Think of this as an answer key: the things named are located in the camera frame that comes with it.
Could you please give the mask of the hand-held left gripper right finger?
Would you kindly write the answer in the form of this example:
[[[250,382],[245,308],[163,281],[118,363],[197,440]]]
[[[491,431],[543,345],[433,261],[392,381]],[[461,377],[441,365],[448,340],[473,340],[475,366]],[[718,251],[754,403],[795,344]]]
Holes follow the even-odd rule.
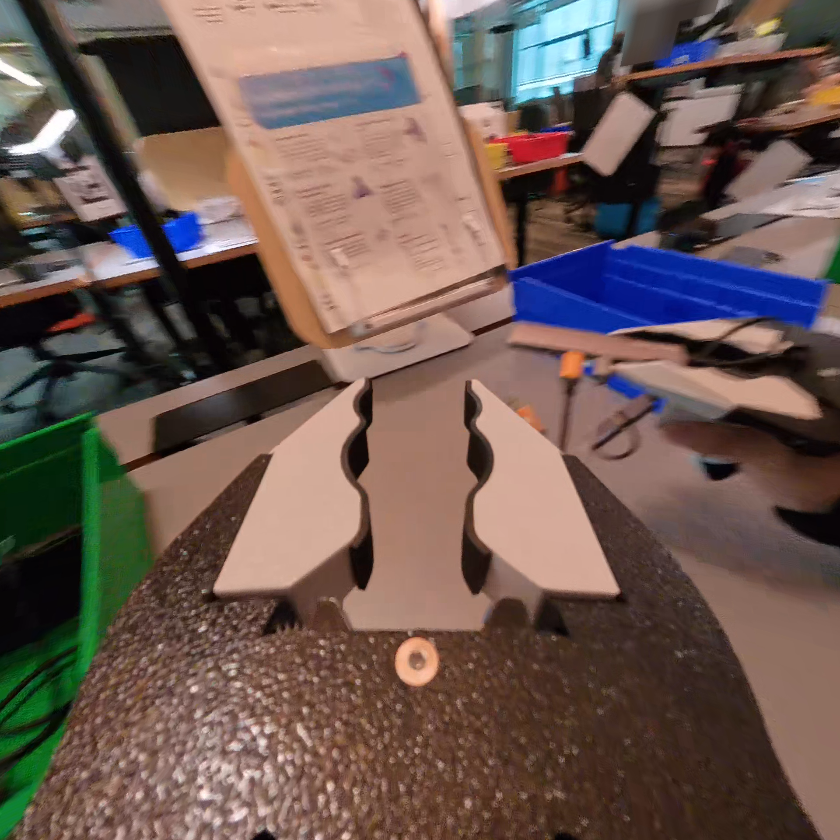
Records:
[[[465,384],[461,571],[486,628],[565,629],[564,602],[615,602],[620,586],[562,453],[478,380]]]

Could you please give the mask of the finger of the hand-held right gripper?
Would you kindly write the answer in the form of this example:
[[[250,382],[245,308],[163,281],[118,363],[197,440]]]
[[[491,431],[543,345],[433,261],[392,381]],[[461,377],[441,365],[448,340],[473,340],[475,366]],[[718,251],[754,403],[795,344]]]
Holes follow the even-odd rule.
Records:
[[[620,362],[613,366],[612,373],[709,421],[738,410],[802,421],[823,416],[816,397],[782,375],[741,377],[670,361]]]
[[[716,344],[738,348],[747,354],[760,354],[791,346],[791,341],[784,336],[783,327],[783,324],[771,321],[712,319],[651,325],[639,329],[620,329],[609,334],[645,341],[685,341],[702,346]]]

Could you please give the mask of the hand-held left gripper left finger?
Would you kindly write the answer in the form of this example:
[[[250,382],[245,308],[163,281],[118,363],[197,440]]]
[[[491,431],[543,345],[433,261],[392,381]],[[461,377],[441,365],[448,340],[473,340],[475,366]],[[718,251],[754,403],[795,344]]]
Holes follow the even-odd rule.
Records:
[[[343,603],[374,567],[369,465],[373,386],[354,381],[274,447],[213,584],[226,602],[271,599],[267,628],[351,629]]]

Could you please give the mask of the light grey usb hub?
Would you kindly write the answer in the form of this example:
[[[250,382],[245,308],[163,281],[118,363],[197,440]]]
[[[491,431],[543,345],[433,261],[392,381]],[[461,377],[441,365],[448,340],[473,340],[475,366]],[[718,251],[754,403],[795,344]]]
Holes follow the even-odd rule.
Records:
[[[752,322],[771,318],[750,319]],[[549,353],[577,352],[585,358],[606,358],[616,362],[670,361],[684,366],[730,368],[750,353],[738,348],[685,341],[645,341],[612,336],[609,333],[550,327],[535,322],[517,322],[508,336],[512,347]]]

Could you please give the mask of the green plastic bin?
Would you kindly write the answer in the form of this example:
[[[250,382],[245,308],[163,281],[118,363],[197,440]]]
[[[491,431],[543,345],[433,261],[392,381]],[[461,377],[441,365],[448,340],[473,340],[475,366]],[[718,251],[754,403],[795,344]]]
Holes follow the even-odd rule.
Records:
[[[1,447],[1,837],[46,777],[81,681],[152,564],[145,505],[90,415]]]

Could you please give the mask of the person's right forearm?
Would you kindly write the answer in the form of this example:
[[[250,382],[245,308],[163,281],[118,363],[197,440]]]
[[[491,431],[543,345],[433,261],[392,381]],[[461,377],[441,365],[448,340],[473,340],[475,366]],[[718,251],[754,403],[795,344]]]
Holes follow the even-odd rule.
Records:
[[[802,537],[839,548],[839,502],[825,511],[806,512],[776,507],[774,513],[788,528]]]

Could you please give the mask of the person's right hand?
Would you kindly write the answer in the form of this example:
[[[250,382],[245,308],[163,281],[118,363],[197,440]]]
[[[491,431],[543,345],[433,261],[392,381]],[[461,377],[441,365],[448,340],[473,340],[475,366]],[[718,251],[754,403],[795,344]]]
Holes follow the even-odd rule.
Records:
[[[839,500],[839,454],[802,455],[770,434],[727,423],[670,422],[660,427],[673,444],[736,464],[777,508],[826,513]]]

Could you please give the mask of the white printed papers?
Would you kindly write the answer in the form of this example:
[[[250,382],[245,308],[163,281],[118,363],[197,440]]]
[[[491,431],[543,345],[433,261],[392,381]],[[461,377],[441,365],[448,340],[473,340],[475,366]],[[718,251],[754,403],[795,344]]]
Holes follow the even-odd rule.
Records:
[[[765,213],[781,217],[839,219],[839,174],[830,174],[797,187],[797,191],[769,206]]]

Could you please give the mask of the grey hanging panel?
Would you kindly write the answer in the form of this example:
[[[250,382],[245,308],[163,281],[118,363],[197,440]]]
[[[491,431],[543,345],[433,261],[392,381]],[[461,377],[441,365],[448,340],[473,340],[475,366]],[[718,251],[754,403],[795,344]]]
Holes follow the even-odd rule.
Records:
[[[728,200],[742,202],[770,192],[800,174],[812,157],[791,140],[775,140],[724,189]]]
[[[617,93],[584,143],[581,161],[600,176],[614,175],[657,114],[634,94]]]

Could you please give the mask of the blue trash can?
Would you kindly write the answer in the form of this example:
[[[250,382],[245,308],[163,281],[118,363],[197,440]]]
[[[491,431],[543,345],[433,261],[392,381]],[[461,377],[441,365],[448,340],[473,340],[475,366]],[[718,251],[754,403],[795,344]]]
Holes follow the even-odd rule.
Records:
[[[647,199],[634,216],[630,203],[598,203],[592,222],[595,233],[604,239],[622,240],[654,232],[661,211],[658,196]]]

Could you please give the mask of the wood-top desk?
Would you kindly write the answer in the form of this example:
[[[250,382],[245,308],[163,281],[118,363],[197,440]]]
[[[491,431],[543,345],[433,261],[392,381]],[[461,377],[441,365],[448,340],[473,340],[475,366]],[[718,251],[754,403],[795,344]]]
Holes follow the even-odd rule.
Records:
[[[501,185],[502,197],[506,204],[514,208],[516,223],[514,225],[514,239],[517,254],[517,267],[526,262],[529,203],[534,193],[534,184],[546,180],[544,172],[555,173],[568,167],[582,163],[583,155],[565,153],[550,159],[543,159],[527,164],[514,164],[503,167],[496,172],[497,181]]]

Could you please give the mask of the red plastic bin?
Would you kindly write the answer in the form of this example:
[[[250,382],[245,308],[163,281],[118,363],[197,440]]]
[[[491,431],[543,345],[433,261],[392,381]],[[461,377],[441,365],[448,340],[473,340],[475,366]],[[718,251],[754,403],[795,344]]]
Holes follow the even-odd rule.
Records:
[[[540,133],[519,133],[505,138],[510,163],[514,166],[530,165],[561,157],[568,151],[574,137],[566,129]]]

